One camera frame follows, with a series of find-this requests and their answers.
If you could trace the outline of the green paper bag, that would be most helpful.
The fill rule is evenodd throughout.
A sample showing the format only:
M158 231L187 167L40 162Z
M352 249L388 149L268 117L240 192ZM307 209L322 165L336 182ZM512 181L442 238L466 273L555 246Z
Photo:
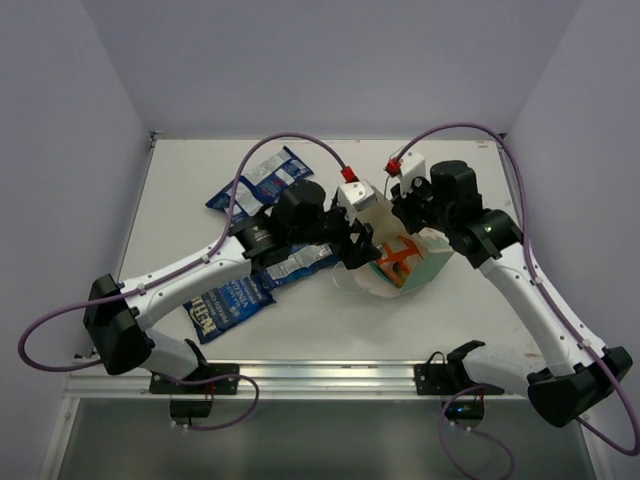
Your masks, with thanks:
M444 236L434 230L410 234L384 201L357 214L374 229L373 244L381 257L355 270L338 263L331 270L344 295L371 294L394 298L431 283L453 255Z

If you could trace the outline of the blue white snack bag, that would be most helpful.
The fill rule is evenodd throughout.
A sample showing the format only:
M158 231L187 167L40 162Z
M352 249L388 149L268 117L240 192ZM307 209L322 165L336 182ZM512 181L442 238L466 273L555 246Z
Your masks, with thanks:
M262 204L271 204L287 187L313 174L313 170L293 150L283 146L278 153L245 170L241 182Z

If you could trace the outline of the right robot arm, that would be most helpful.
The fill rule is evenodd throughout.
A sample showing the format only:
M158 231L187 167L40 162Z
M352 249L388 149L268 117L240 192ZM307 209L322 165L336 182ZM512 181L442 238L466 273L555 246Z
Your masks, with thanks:
M577 318L527 255L512 217L484 206L475 171L461 160L426 167L414 158L391 158L386 170L400 180L391 190L393 214L411 233L444 234L503 295L542 354L536 361L469 341L447 356L449 387L464 393L488 384L523 396L555 427L607 398L632 367L630 354L608 347Z

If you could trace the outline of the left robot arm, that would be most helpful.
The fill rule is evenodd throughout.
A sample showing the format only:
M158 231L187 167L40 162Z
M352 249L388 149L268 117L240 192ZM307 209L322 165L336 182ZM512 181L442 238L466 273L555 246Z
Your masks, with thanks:
M212 288L286 260L297 245L328 245L348 269L377 259L374 229L358 218L376 203L374 188L365 181L343 184L329 209L325 198L319 184L297 181L194 254L124 282L111 275L95 280L83 323L106 372L144 368L197 392L208 379L204 356L192 341L155 331L160 319Z

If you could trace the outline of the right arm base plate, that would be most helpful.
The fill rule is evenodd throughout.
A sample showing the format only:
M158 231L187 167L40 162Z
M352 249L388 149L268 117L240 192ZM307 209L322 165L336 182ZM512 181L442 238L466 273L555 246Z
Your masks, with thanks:
M413 379L418 395L450 396L478 386L462 366L448 363L416 364L413 367Z

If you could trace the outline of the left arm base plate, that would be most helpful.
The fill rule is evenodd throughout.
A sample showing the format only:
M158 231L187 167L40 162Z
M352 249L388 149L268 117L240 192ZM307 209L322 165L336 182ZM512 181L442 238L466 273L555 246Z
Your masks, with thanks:
M186 379L170 380L153 374L149 392L159 395L235 395L240 366L235 363L209 363L199 366Z

